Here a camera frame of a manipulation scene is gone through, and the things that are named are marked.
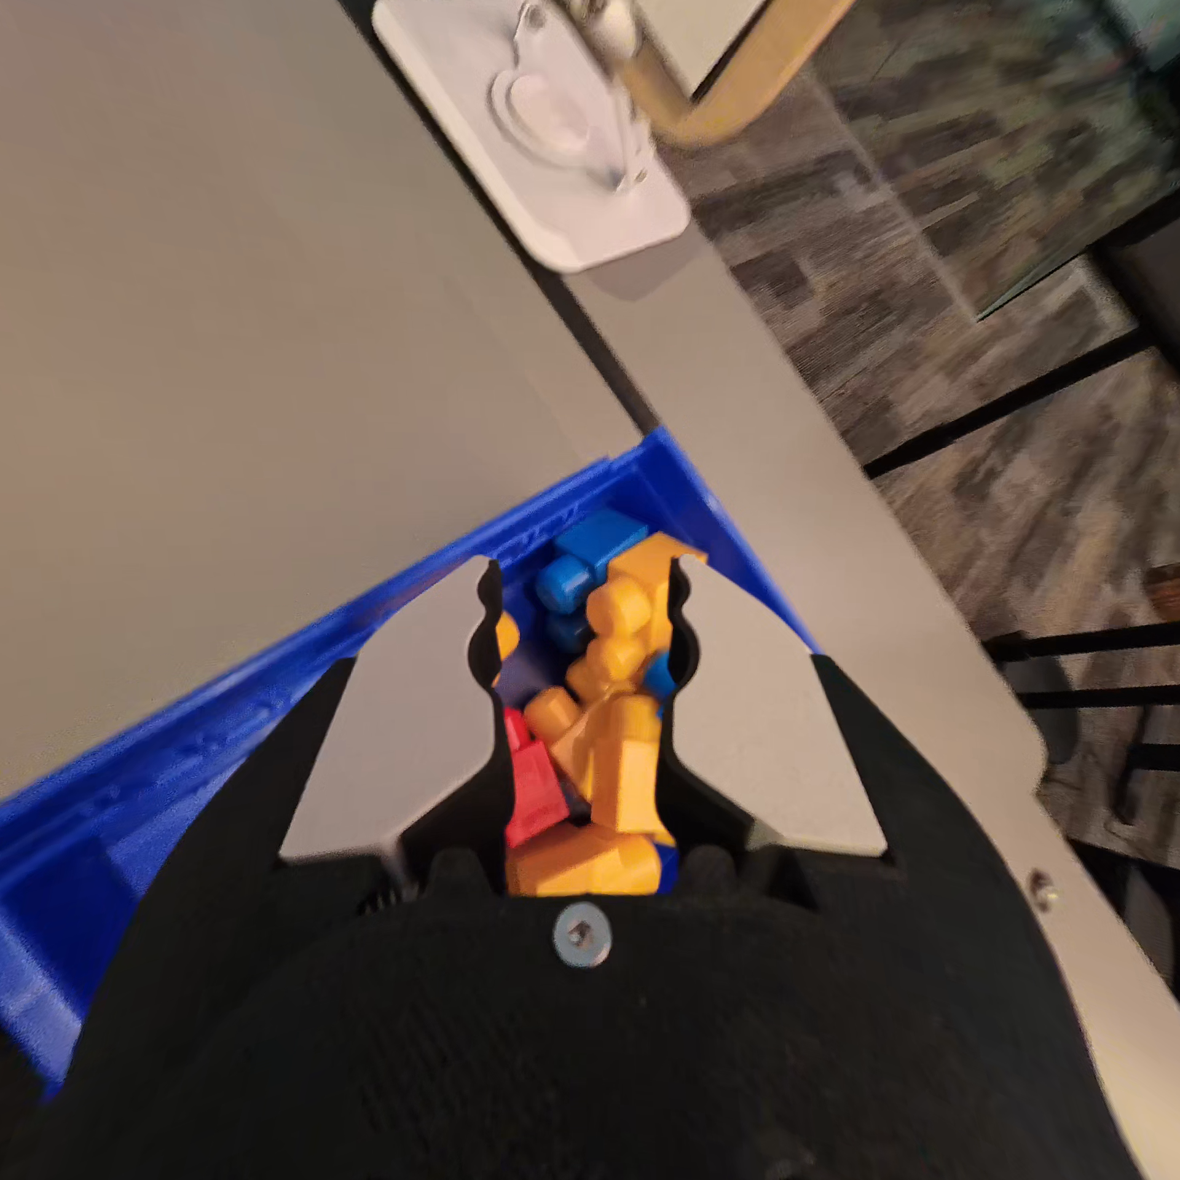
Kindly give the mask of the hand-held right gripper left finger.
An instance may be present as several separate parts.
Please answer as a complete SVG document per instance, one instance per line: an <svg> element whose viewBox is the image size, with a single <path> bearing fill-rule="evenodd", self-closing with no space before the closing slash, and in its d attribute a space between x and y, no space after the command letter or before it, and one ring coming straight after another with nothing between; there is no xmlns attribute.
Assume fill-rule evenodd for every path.
<svg viewBox="0 0 1180 1180"><path fill-rule="evenodd" d="M362 644L281 844L286 860L391 860L407 829L493 756L497 708L471 667L487 575L498 589L497 563L471 557Z"/></svg>

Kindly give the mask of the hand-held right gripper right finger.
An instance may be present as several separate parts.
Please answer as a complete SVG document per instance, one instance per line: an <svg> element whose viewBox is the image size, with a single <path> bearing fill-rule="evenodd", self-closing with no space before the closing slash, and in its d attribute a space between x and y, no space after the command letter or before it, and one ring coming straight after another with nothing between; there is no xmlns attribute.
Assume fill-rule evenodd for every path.
<svg viewBox="0 0 1180 1180"><path fill-rule="evenodd" d="M889 841L809 644L701 557L675 560L685 641L663 717L660 810L683 842L884 854Z"/></svg>

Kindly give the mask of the pile of colourful building blocks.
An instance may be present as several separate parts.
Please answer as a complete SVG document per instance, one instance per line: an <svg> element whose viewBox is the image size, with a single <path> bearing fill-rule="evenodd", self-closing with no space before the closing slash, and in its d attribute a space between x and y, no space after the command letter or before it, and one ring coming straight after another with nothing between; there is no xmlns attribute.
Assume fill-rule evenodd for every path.
<svg viewBox="0 0 1180 1180"><path fill-rule="evenodd" d="M616 508L560 531L532 585L558 683L503 716L514 771L506 888L526 897L654 894L680 862L657 807L662 711L675 679L675 560L707 557Z"/></svg>

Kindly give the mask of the blue plastic bin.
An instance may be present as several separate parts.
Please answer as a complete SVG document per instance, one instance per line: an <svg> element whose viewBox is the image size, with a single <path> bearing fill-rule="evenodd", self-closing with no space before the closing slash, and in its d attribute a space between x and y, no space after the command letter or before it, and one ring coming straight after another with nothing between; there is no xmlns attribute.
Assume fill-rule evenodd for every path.
<svg viewBox="0 0 1180 1180"><path fill-rule="evenodd" d="M547 635L531 585L553 538L599 508L702 549L822 648L688 452L660 426L334 607L2 805L2 1017L44 1098L142 896L208 800L331 664L471 557L501 565L524 653Z"/></svg>

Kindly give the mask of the black metal frame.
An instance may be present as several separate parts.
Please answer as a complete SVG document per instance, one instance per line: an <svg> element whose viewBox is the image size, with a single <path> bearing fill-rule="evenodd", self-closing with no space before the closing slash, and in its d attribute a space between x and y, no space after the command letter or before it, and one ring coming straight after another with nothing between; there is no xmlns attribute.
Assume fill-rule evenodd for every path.
<svg viewBox="0 0 1180 1180"><path fill-rule="evenodd" d="M1177 644L1179 620L1104 630L1082 630L1040 638L1028 636L1023 632L1014 632L984 640L983 648L993 662L1004 666L1038 657L1121 653L1145 648L1176 648ZM1179 704L1179 685L1166 683L1109 688L1062 687L1052 690L1025 690L1018 691L1017 696L1028 711L1143 708Z"/></svg>

